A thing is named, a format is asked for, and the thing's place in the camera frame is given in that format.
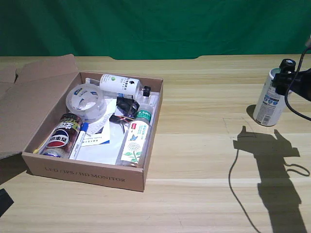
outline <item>bottle cap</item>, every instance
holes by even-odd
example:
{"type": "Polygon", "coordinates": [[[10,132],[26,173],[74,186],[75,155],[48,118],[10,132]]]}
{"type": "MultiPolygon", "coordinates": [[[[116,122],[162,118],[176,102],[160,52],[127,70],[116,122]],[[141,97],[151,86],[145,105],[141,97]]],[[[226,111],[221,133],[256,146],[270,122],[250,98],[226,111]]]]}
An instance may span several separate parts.
{"type": "Polygon", "coordinates": [[[143,96],[147,96],[147,97],[149,97],[150,96],[150,92],[151,92],[151,87],[149,87],[149,86],[144,86],[144,88],[143,88],[143,96]]]}

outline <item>green backdrop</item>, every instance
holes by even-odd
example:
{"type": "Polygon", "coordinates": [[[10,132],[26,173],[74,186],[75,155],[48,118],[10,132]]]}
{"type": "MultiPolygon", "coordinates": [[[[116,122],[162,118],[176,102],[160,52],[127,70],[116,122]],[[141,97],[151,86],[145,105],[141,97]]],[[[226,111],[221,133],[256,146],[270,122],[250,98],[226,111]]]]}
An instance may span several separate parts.
{"type": "Polygon", "coordinates": [[[1,0],[0,55],[301,53],[311,0],[1,0]]]}

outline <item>white plastic bottle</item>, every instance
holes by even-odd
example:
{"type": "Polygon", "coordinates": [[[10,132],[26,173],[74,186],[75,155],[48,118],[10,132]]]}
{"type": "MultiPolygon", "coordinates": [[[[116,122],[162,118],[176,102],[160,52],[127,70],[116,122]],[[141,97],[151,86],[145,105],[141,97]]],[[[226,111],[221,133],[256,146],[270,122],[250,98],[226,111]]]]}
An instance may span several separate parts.
{"type": "Polygon", "coordinates": [[[112,74],[103,74],[100,89],[117,93],[118,97],[137,100],[142,95],[143,86],[138,79],[127,78],[112,74]]]}
{"type": "Polygon", "coordinates": [[[141,167],[145,159],[153,109],[149,104],[149,95],[144,96],[140,103],[137,116],[124,137],[116,165],[141,167]]]}

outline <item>black object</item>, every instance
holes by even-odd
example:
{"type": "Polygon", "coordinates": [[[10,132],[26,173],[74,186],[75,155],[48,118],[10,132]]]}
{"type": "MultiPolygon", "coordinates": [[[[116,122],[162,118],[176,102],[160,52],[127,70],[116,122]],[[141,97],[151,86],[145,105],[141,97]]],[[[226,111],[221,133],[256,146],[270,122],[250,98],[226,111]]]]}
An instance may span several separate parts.
{"type": "Polygon", "coordinates": [[[5,189],[0,189],[0,217],[4,214],[7,209],[14,203],[9,194],[5,189]]]}
{"type": "MultiPolygon", "coordinates": [[[[117,98],[117,107],[121,109],[123,115],[125,117],[135,118],[139,104],[132,99],[126,99],[122,97],[117,98]]],[[[121,124],[121,123],[127,123],[127,121],[131,121],[130,119],[125,119],[120,116],[112,115],[109,119],[110,122],[121,124]]]]}
{"type": "Polygon", "coordinates": [[[280,73],[291,73],[295,71],[296,62],[292,59],[283,59],[279,68],[280,73]]]}
{"type": "Polygon", "coordinates": [[[311,101],[311,68],[300,72],[303,58],[309,50],[311,50],[311,47],[306,48],[302,52],[296,72],[276,74],[272,81],[272,86],[276,88],[276,92],[279,95],[284,95],[285,104],[293,113],[311,121],[311,117],[296,111],[288,102],[290,90],[306,100],[311,101]]]}
{"type": "Polygon", "coordinates": [[[147,96],[147,97],[149,97],[150,96],[150,92],[151,92],[151,87],[149,87],[149,86],[144,86],[144,88],[143,88],[143,96],[147,96]]]}

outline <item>drink can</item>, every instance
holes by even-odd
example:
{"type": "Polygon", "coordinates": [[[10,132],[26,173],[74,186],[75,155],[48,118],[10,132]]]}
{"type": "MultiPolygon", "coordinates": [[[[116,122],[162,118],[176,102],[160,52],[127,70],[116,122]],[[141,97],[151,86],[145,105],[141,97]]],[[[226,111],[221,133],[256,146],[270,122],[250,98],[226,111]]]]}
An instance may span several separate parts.
{"type": "Polygon", "coordinates": [[[72,113],[63,114],[42,154],[69,158],[81,126],[82,120],[79,116],[72,113]]]}
{"type": "Polygon", "coordinates": [[[260,125],[275,125],[286,107],[284,96],[276,93],[276,88],[272,86],[275,75],[280,71],[280,68],[270,70],[256,104],[253,117],[260,125]]]}

